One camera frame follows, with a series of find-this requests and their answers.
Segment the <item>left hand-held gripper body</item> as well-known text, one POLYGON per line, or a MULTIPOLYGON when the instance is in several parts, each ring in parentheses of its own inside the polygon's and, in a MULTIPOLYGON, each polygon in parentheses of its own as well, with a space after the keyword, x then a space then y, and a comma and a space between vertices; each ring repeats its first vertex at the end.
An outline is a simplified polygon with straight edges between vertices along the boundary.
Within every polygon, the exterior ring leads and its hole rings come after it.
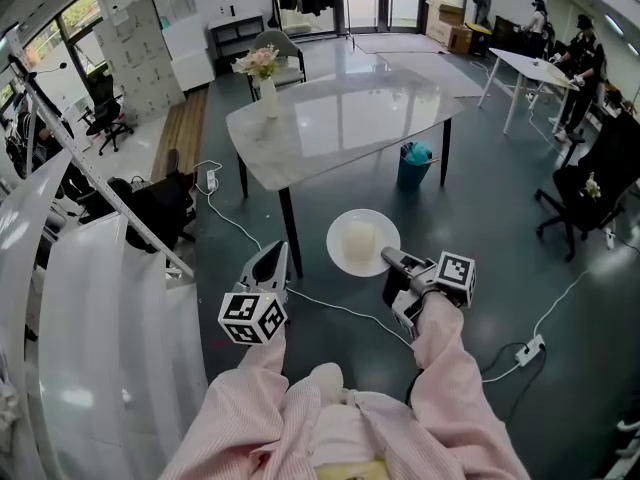
POLYGON ((289 322, 284 304, 287 279, 256 282, 243 276, 221 303, 218 323, 230 340, 241 345, 264 345, 289 322))

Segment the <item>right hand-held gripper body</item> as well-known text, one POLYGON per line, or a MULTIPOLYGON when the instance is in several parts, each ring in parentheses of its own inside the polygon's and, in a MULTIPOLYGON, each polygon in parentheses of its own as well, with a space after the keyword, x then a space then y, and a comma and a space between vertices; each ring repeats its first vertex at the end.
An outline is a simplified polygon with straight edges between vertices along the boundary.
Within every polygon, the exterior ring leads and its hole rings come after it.
POLYGON ((413 272, 398 271, 385 261, 390 269, 383 289, 383 301, 412 339, 418 336, 419 315, 429 293, 441 292, 456 307, 466 308, 472 303, 476 285, 473 259, 443 251, 438 262, 431 259, 423 261, 425 267, 413 272))

